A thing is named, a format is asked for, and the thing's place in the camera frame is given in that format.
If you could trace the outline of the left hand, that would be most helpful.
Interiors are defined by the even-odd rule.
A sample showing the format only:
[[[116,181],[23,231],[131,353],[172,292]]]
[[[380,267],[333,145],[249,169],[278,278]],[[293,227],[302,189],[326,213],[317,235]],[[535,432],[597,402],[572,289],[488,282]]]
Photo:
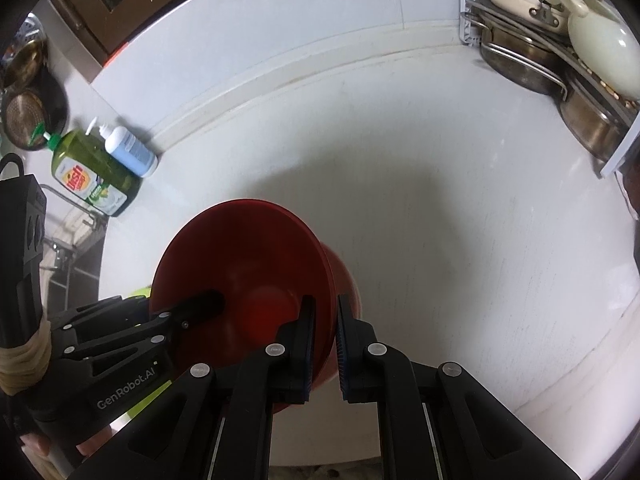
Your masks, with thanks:
[[[116,431],[107,426],[85,442],[76,446],[76,451],[63,450],[47,436],[39,432],[20,437],[21,450],[43,479],[67,479],[82,463],[114,437]]]

